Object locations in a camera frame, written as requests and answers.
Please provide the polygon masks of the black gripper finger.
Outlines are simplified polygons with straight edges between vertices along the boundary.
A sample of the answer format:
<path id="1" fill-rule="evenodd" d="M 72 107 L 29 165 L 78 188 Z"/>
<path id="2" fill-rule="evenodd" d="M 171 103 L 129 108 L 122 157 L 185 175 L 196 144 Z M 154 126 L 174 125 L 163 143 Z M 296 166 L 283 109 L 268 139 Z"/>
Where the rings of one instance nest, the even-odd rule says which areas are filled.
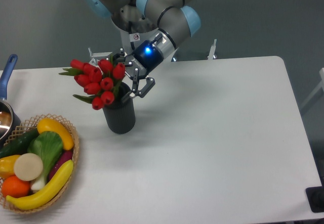
<path id="1" fill-rule="evenodd" d="M 126 75 L 132 80 L 132 88 L 122 97 L 123 103 L 130 98 L 145 97 L 155 85 L 155 79 L 147 75 L 146 69 L 135 68 L 126 71 Z M 145 85 L 141 89 L 139 89 L 140 80 L 145 80 Z"/>
<path id="2" fill-rule="evenodd" d="M 125 66 L 130 66 L 130 56 L 125 52 L 124 48 L 119 48 L 114 50 L 109 55 L 109 61 L 112 63 L 113 66 L 116 66 L 118 63 L 122 63 Z"/>

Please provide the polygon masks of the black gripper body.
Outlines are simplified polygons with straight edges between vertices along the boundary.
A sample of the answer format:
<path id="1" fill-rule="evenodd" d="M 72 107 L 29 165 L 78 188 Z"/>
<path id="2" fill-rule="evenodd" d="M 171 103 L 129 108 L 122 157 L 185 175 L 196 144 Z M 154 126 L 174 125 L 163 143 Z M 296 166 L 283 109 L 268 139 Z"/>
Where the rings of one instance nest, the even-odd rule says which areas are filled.
<path id="1" fill-rule="evenodd" d="M 156 41 L 145 40 L 131 54 L 125 57 L 125 70 L 129 79 L 144 79 L 155 69 L 164 57 L 161 51 L 155 46 Z"/>

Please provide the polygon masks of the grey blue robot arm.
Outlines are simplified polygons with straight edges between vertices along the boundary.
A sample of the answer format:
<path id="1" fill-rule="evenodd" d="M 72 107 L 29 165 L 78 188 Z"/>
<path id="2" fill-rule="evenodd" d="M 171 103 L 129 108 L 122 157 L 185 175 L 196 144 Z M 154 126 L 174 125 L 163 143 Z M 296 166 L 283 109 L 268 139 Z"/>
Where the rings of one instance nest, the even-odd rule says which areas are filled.
<path id="1" fill-rule="evenodd" d="M 151 37 L 143 41 L 125 57 L 126 75 L 133 81 L 127 97 L 144 97 L 155 81 L 148 74 L 169 57 L 181 43 L 192 37 L 201 27 L 197 12 L 187 6 L 192 0 L 85 0 L 99 16 L 121 12 L 131 3 L 139 14 L 157 27 Z"/>

